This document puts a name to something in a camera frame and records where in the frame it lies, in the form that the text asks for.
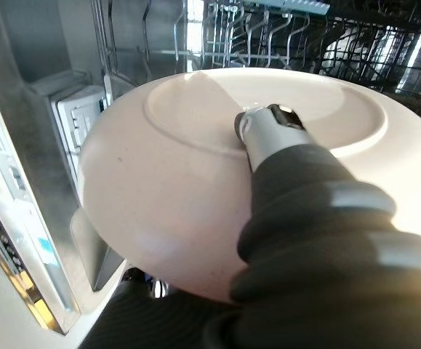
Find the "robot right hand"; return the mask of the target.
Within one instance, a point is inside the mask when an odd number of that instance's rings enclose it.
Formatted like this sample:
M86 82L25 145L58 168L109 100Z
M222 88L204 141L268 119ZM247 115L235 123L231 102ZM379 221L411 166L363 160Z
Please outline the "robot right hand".
M246 263L230 305L129 281L83 348L421 348L421 236L396 230L393 199L316 144L293 111L237 115L252 172Z

